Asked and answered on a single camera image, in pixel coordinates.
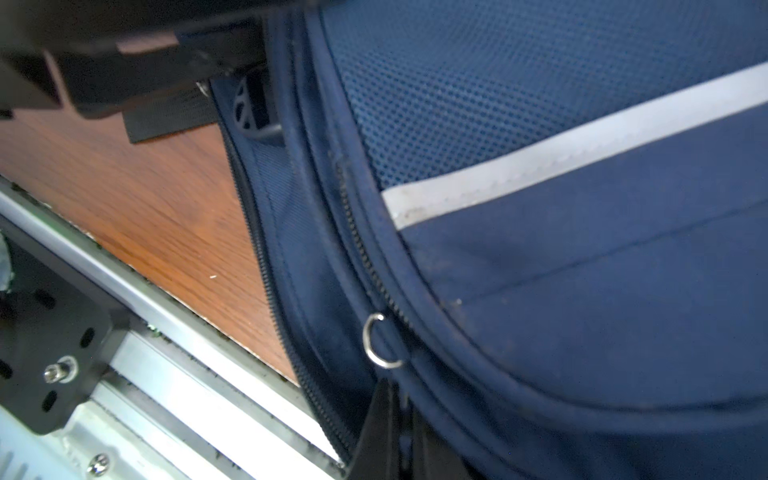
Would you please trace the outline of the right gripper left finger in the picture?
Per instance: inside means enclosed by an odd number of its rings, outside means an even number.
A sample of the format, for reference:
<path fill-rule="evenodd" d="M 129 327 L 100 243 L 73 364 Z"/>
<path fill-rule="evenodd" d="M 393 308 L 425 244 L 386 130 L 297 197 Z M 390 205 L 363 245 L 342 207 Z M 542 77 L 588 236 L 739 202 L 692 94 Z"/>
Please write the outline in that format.
<path fill-rule="evenodd" d="M 397 386 L 378 382 L 349 467 L 350 480 L 400 478 L 401 410 Z"/>

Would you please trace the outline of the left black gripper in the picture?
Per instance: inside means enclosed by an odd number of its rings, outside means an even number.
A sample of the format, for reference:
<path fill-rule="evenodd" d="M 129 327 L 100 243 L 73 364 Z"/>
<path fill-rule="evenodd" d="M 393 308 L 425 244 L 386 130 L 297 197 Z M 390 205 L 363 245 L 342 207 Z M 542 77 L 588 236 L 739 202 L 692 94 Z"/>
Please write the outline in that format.
<path fill-rule="evenodd" d="M 1 117 L 69 102 L 101 119 L 263 62 L 267 15 L 302 1 L 4 1 Z"/>

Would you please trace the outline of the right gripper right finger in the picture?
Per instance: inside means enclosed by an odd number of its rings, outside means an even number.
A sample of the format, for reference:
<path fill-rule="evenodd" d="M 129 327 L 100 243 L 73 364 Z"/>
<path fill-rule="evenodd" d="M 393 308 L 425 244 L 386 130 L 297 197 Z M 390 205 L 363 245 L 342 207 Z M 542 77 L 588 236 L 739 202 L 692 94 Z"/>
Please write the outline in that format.
<path fill-rule="evenodd" d="M 412 478 L 470 480 L 462 458 L 434 431 L 418 410 L 412 413 Z"/>

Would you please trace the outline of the navy blue backpack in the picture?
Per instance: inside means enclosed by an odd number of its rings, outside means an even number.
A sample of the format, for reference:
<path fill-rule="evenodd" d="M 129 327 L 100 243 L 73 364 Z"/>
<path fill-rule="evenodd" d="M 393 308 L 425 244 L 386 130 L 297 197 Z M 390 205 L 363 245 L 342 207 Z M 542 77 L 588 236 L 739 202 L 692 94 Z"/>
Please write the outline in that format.
<path fill-rule="evenodd" d="M 397 386 L 475 479 L 767 475 L 767 5 L 336 1 L 212 81 L 349 467 Z"/>

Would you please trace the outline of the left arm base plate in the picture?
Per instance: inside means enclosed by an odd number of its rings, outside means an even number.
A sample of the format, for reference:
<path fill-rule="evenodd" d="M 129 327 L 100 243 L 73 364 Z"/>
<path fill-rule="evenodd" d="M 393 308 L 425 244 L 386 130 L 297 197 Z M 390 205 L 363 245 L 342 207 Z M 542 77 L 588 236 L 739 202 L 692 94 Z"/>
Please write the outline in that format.
<path fill-rule="evenodd" d="M 45 248 L 6 243 L 12 279 L 1 294 L 1 405 L 45 435 L 90 397 L 132 313 Z"/>

